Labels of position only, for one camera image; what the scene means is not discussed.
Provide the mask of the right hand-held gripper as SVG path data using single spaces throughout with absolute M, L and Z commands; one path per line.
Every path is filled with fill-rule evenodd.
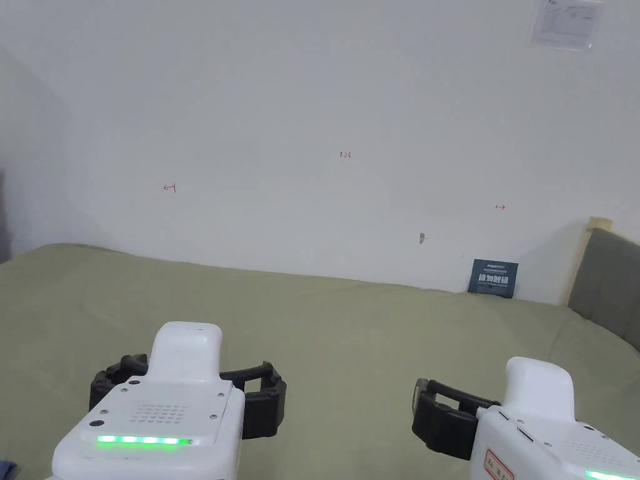
M 471 479 L 638 479 L 639 458 L 575 416 L 563 368 L 506 364 L 502 403 L 419 378 L 412 432 L 436 453 L 470 460 Z

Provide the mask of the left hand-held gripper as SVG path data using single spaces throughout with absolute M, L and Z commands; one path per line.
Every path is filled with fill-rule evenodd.
M 241 439 L 273 437 L 283 423 L 287 383 L 268 361 L 220 374 L 222 339 L 213 324 L 169 322 L 149 366 L 147 354 L 125 355 L 99 371 L 51 477 L 236 479 Z M 257 379 L 260 389 L 245 392 Z

